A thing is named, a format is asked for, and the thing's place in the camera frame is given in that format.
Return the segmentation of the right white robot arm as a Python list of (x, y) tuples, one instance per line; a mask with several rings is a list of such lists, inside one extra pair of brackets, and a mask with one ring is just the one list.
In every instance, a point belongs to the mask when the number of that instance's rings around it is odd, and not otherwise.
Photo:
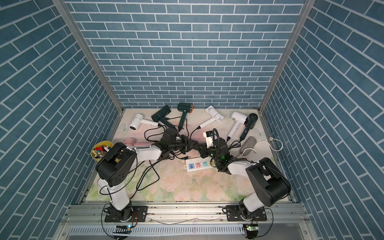
[(251, 182), (254, 191), (239, 202), (239, 213), (245, 220), (254, 219), (257, 210), (270, 207), (290, 194), (291, 184), (269, 158), (253, 162), (233, 156), (217, 129), (204, 132), (203, 137), (206, 142), (196, 148), (202, 158), (212, 158), (221, 173), (243, 176)]

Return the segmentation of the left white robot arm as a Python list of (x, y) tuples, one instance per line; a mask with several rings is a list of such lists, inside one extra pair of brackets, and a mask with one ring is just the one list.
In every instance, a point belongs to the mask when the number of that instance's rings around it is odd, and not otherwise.
[(148, 147), (133, 147), (116, 143), (96, 165), (100, 177), (100, 194), (110, 198), (110, 206), (103, 211), (116, 222), (127, 222), (134, 216), (130, 197), (125, 183), (131, 170), (136, 171), (144, 161), (163, 161), (170, 158), (172, 152), (183, 155), (196, 150), (205, 151), (207, 144), (180, 135), (175, 129), (167, 129), (162, 138)]

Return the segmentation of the white power strip coloured sockets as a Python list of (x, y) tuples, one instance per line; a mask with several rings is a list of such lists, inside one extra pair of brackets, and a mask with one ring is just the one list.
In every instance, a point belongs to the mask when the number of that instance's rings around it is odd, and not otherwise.
[(213, 166), (210, 164), (212, 158), (193, 158), (185, 160), (185, 169), (187, 172), (211, 169)]

